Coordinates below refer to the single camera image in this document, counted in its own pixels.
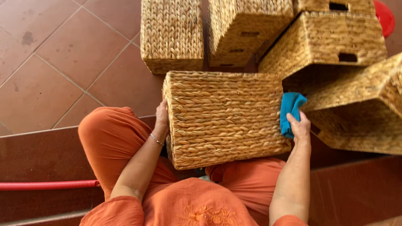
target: red tube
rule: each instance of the red tube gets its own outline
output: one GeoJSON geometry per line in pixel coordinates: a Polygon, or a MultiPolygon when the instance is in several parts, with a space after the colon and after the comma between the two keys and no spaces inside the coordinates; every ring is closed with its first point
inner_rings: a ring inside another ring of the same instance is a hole
{"type": "Polygon", "coordinates": [[[53,190],[53,189],[71,189],[71,188],[99,187],[99,186],[100,184],[98,180],[0,183],[0,191],[53,190]]]}

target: orange embroidery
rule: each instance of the orange embroidery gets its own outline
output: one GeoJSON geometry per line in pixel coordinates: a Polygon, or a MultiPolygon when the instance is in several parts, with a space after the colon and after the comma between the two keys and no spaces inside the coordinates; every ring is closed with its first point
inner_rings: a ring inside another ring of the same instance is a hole
{"type": "Polygon", "coordinates": [[[182,221],[185,221],[181,226],[228,226],[233,225],[236,221],[236,213],[231,213],[226,210],[215,210],[214,207],[207,207],[206,205],[193,209],[193,205],[184,207],[184,214],[178,216],[182,221]]]}

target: leg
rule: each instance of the leg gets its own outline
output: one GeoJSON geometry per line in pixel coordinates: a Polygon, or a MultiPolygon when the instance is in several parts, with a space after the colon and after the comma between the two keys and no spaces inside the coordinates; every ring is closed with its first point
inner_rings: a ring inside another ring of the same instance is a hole
{"type": "MultiPolygon", "coordinates": [[[[106,201],[120,173],[150,133],[151,129],[128,107],[100,107],[80,123],[78,134],[106,201]]],[[[148,188],[155,190],[159,185],[176,181],[172,172],[158,161],[148,188]]]]}
{"type": "Polygon", "coordinates": [[[209,166],[205,172],[241,199],[258,225],[268,225],[269,205],[284,165],[277,158],[258,158],[209,166]]]}

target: red lid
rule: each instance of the red lid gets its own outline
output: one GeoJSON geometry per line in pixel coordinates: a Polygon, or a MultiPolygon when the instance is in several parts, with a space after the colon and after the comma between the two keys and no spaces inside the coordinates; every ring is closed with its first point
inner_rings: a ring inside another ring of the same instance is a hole
{"type": "Polygon", "coordinates": [[[374,0],[375,15],[377,16],[379,23],[382,26],[382,35],[388,37],[395,28],[395,18],[391,10],[378,0],[374,0]]]}

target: blue rag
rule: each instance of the blue rag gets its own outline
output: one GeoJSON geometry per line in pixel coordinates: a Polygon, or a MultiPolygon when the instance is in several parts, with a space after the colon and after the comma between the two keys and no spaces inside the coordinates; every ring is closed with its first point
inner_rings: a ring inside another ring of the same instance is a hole
{"type": "Polygon", "coordinates": [[[281,104],[281,133],[285,137],[295,138],[292,132],[290,122],[286,118],[286,114],[291,113],[296,120],[300,121],[299,107],[307,101],[303,95],[298,92],[285,92],[282,97],[281,104]]]}

